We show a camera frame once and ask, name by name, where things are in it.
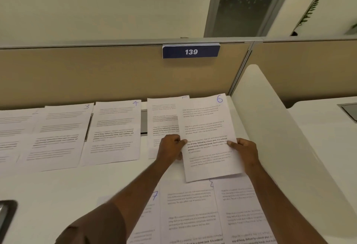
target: white wall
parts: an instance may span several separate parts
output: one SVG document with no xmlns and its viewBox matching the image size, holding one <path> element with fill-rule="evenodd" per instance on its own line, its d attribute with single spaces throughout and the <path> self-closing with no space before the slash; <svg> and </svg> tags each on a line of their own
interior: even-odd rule
<svg viewBox="0 0 357 244">
<path fill-rule="evenodd" d="M 309 8 L 313 0 L 285 0 L 267 36 L 287 37 Z"/>
<path fill-rule="evenodd" d="M 296 32 L 299 36 L 338 36 L 357 23 L 357 0 L 320 0 L 311 17 Z"/>
<path fill-rule="evenodd" d="M 0 0 L 0 44 L 203 37 L 210 0 Z"/>
</svg>

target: number plate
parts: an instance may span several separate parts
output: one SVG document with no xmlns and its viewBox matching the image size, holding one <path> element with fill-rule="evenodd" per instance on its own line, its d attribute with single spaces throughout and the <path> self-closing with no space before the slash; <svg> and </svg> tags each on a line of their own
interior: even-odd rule
<svg viewBox="0 0 357 244">
<path fill-rule="evenodd" d="M 163 46 L 163 59 L 217 57 L 220 44 Z"/>
</svg>

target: brown sleeve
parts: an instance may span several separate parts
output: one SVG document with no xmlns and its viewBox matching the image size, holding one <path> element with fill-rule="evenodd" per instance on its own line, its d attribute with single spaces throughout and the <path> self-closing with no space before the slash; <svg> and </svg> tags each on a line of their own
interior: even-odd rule
<svg viewBox="0 0 357 244">
<path fill-rule="evenodd" d="M 69 225 L 56 244 L 125 244 L 123 216 L 113 203 L 105 203 Z"/>
</svg>

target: white desk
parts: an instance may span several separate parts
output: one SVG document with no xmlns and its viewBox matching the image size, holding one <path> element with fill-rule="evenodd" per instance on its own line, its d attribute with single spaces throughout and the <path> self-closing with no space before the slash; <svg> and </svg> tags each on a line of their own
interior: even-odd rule
<svg viewBox="0 0 357 244">
<path fill-rule="evenodd" d="M 227 99 L 234 129 L 239 130 L 243 125 Z M 1 178 L 1 200 L 19 204 L 4 244 L 54 243 L 71 222 L 95 208 L 98 197 L 116 193 L 154 161 L 148 159 L 146 138 L 141 137 L 139 160 Z M 183 163 L 176 161 L 164 177 L 184 180 Z"/>
<path fill-rule="evenodd" d="M 357 123 L 337 106 L 355 102 L 357 97 L 302 101 L 288 111 L 357 213 Z M 329 243 L 357 243 L 357 238 L 325 238 Z"/>
</svg>

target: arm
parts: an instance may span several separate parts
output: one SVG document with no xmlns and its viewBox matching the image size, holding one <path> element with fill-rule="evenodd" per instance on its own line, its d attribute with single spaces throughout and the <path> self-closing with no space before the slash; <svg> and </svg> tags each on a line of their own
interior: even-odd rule
<svg viewBox="0 0 357 244">
<path fill-rule="evenodd" d="M 258 159 L 256 144 L 237 139 L 237 143 L 228 141 L 228 145 L 239 152 L 278 244 L 327 244 L 264 170 Z"/>
<path fill-rule="evenodd" d="M 126 239 L 140 218 L 154 188 L 169 166 L 182 159 L 181 149 L 187 140 L 179 135 L 166 135 L 160 142 L 156 160 L 110 201 L 120 210 L 125 220 Z"/>
<path fill-rule="evenodd" d="M 179 135 L 166 135 L 156 160 L 145 171 L 109 202 L 68 226 L 56 244 L 125 243 L 164 172 L 176 159 L 182 159 L 181 149 L 186 143 Z"/>
</svg>

